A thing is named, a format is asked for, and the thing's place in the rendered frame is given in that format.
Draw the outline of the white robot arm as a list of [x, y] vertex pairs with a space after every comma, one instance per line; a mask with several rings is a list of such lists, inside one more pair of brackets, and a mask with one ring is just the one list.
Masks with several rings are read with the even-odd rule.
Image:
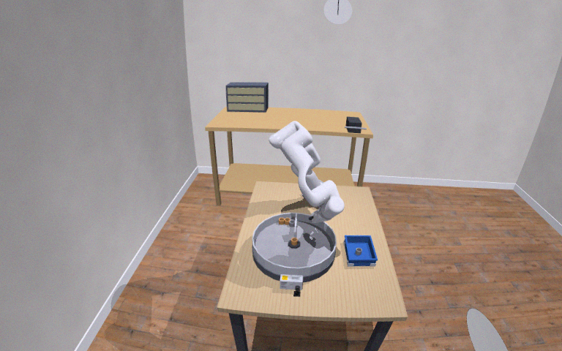
[[307, 202], [313, 207], [322, 206], [318, 214], [331, 219], [344, 210], [345, 204], [335, 183], [330, 180], [321, 183], [312, 170], [321, 159], [312, 145], [311, 134], [299, 122], [292, 121], [270, 136], [269, 142], [292, 163], [291, 169], [298, 176], [300, 191]]

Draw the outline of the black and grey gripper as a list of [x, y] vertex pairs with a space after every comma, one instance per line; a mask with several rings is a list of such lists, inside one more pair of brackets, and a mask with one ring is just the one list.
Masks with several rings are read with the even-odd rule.
[[[319, 211], [319, 210], [320, 209], [318, 209], [317, 211]], [[312, 223], [319, 223], [319, 222], [328, 221], [328, 219], [324, 219], [320, 214], [317, 214], [317, 211], [314, 211], [313, 213], [311, 213], [311, 217], [309, 218], [309, 220], [312, 220]], [[317, 214], [317, 216], [316, 216], [316, 214]]]

